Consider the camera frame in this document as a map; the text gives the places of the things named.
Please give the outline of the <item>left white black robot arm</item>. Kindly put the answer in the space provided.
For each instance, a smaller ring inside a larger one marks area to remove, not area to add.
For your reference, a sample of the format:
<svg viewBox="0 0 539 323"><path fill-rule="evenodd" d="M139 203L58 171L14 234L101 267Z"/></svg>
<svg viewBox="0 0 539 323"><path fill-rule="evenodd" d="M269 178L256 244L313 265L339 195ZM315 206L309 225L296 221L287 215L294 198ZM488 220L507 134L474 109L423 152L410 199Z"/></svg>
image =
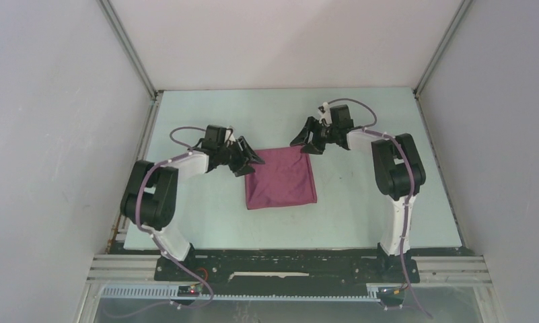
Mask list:
<svg viewBox="0 0 539 323"><path fill-rule="evenodd" d="M179 183L219 166L245 176L265 163L232 128L209 125L202 132L203 137L186 145L181 155L159 162L136 161L120 202L120 214L148 234L162 256L173 259L170 270L184 281L194 277L196 261L188 257L192 244L174 224Z"/></svg>

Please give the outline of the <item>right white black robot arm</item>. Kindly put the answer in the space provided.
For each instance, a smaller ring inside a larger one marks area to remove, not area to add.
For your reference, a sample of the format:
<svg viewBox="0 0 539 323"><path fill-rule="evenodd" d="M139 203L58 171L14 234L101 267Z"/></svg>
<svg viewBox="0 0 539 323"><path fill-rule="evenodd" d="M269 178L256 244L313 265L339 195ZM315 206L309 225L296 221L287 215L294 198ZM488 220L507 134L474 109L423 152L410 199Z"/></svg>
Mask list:
<svg viewBox="0 0 539 323"><path fill-rule="evenodd" d="M380 259L375 272L381 280L393 281L410 266L411 213L427 175L411 134L392 136L373 130L371 125L357 126L349 103L349 99L323 103L318 116L307 118L290 145L312 155L323 154L328 144L347 151L371 151L375 183L393 207L378 244Z"/></svg>

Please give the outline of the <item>maroon satin cloth napkin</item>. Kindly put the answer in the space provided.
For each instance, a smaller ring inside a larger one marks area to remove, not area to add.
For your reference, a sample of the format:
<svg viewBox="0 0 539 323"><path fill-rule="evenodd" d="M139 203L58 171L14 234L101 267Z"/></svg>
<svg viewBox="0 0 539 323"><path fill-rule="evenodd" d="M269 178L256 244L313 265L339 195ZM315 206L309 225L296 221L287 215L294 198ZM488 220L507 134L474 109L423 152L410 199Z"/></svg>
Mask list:
<svg viewBox="0 0 539 323"><path fill-rule="evenodd" d="M245 176L248 210L295 207L318 202L312 163L300 147L257 150L264 160Z"/></svg>

